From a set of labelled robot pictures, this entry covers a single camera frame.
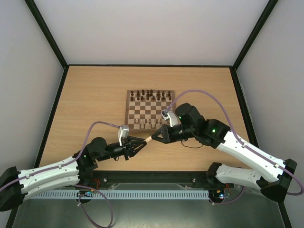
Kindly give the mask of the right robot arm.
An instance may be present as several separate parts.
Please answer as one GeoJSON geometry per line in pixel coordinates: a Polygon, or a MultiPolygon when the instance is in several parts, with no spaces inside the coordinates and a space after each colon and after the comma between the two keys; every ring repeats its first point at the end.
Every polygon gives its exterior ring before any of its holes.
{"type": "Polygon", "coordinates": [[[249,169],[233,168],[219,162],[209,167],[206,177],[212,186],[232,183],[260,191],[275,202],[283,202],[287,195],[297,164],[291,159],[282,160],[255,147],[232,129],[216,119],[204,119],[196,107],[184,103],[175,112],[162,112],[169,125],[158,129],[150,139],[164,144],[194,138],[203,146],[226,152],[249,169]]]}

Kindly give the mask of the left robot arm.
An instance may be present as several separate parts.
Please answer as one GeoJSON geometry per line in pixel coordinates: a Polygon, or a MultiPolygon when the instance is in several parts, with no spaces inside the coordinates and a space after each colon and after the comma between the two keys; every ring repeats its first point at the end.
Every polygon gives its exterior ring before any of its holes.
{"type": "Polygon", "coordinates": [[[144,139],[131,136],[112,144],[96,137],[83,151],[51,165],[21,171],[10,167],[0,177],[0,210],[11,210],[41,192],[89,181],[97,162],[120,156],[128,160],[146,144],[144,139]]]}

